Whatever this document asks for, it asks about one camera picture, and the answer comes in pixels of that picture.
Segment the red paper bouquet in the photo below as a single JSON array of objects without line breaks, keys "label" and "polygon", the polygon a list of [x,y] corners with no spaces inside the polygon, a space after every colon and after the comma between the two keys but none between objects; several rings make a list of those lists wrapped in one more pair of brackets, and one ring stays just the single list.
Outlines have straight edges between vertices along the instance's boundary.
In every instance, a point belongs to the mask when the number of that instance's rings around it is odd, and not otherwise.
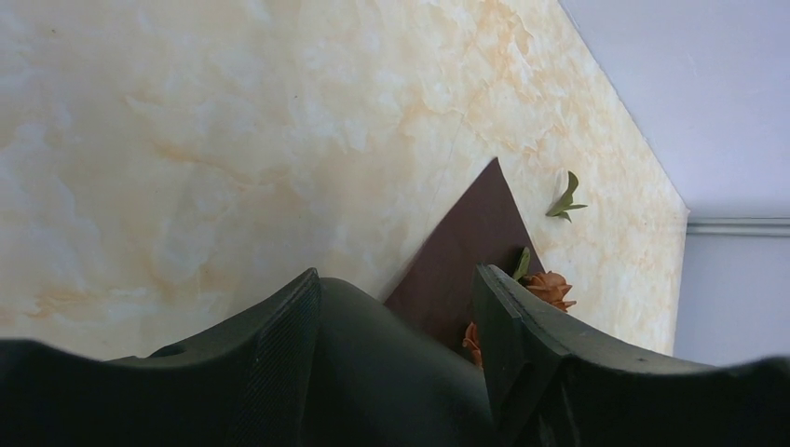
[{"label": "red paper bouquet", "polygon": [[512,274],[525,248],[530,274],[543,272],[498,159],[493,159],[420,247],[385,306],[429,337],[470,359],[462,340],[474,321],[477,264]]}]

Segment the black cylindrical vase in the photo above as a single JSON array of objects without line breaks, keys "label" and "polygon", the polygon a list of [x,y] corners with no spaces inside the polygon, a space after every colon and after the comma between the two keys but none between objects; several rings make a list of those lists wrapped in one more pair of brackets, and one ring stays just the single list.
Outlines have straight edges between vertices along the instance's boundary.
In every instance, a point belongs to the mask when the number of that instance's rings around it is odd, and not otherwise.
[{"label": "black cylindrical vase", "polygon": [[320,284],[303,445],[496,445],[480,369],[356,286]]}]

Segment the brown small rose stem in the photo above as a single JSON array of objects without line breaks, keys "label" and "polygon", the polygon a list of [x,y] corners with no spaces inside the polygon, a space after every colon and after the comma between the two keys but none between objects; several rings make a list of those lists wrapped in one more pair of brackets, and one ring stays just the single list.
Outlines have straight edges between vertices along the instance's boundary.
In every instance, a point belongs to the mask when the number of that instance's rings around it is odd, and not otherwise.
[{"label": "brown small rose stem", "polygon": [[[523,248],[511,277],[541,301],[567,312],[569,307],[577,303],[565,299],[572,285],[566,282],[565,277],[552,271],[530,274],[528,267],[531,263],[531,255],[530,249]],[[472,362],[481,370],[484,367],[483,357],[478,327],[474,321],[467,326],[461,345],[468,351]]]}]

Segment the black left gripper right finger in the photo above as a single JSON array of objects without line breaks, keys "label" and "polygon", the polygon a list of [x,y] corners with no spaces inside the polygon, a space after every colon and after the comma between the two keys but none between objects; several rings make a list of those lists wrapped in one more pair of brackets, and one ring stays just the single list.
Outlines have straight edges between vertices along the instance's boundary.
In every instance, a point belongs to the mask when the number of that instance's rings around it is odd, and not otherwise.
[{"label": "black left gripper right finger", "polygon": [[493,265],[474,320],[506,446],[785,446],[789,360],[716,367],[631,345],[541,301]]}]

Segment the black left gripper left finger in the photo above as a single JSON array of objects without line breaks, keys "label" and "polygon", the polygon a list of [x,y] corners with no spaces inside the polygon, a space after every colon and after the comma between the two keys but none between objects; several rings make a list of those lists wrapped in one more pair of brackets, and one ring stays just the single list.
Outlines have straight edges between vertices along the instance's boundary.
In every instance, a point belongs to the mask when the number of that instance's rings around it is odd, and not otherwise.
[{"label": "black left gripper left finger", "polygon": [[263,302],[146,358],[1,344],[5,446],[297,446],[319,327],[308,269]]}]

